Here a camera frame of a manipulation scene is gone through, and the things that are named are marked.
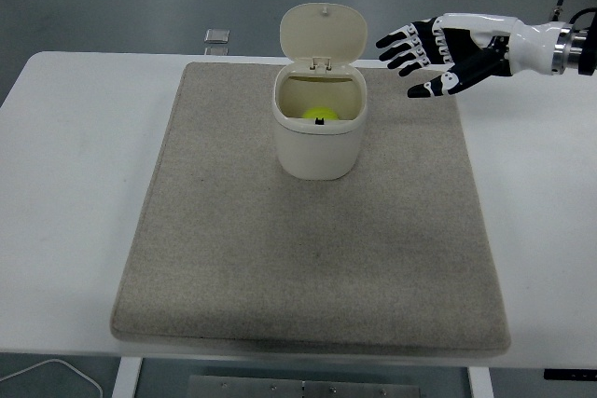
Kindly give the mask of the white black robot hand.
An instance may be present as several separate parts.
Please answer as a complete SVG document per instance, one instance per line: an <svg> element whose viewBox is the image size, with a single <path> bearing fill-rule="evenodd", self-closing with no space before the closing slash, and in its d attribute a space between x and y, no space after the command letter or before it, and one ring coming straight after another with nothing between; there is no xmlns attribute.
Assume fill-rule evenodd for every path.
<svg viewBox="0 0 597 398"><path fill-rule="evenodd" d="M561 22L527 25L505 16L444 13L404 25L377 43L379 60L402 77L436 65L449 69L408 89L410 98L453 95L490 76L524 70L551 75Z"/></svg>

